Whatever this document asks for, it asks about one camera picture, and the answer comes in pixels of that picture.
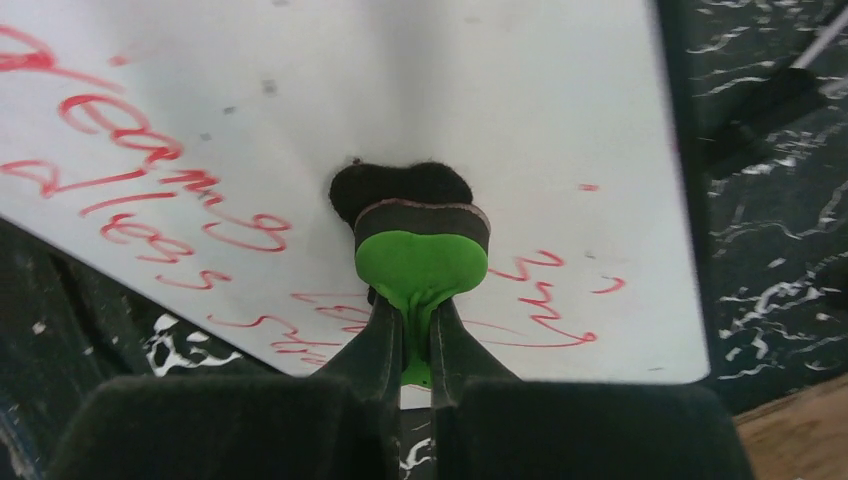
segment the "wooden surface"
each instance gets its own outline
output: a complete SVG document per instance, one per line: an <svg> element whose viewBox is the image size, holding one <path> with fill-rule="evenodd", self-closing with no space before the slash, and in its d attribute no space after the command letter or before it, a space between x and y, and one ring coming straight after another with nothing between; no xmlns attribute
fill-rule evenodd
<svg viewBox="0 0 848 480"><path fill-rule="evenodd" d="M736 417L759 480L848 479L848 375Z"/></svg>

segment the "black marble surface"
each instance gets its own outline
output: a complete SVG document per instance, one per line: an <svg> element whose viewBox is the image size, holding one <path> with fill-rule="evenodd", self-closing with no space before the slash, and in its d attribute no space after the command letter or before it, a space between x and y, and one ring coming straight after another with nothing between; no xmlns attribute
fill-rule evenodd
<svg viewBox="0 0 848 480"><path fill-rule="evenodd" d="M671 74L691 94L695 125L688 130L708 136L848 2L659 3L677 11L684 32L682 44L670 48L687 52L686 61ZM848 74L848 34L813 69L825 79ZM775 154L767 162L725 180L702 175L694 182L704 186L708 210L693 213L704 223L699 264L716 359L705 384L733 413L848 371L848 313L840 298L848 278L846 102L837 96L830 108L771 135ZM267 370L188 322L163 319L160 307L8 225L0 229L0 252L0 438L15 446L12 464L28 478L41 478L70 415L111 376ZM404 413L401 478L431 475L428 422L427 411Z"/></svg>

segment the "whiteboard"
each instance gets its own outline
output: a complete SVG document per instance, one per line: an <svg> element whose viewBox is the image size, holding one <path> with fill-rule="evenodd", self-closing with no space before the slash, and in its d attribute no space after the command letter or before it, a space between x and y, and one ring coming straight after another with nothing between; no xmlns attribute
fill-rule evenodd
<svg viewBox="0 0 848 480"><path fill-rule="evenodd" d="M327 200L351 156L469 182L491 271L456 303L520 377L709 371L647 1L21 0L0 21L0 213L281 371L368 318Z"/></svg>

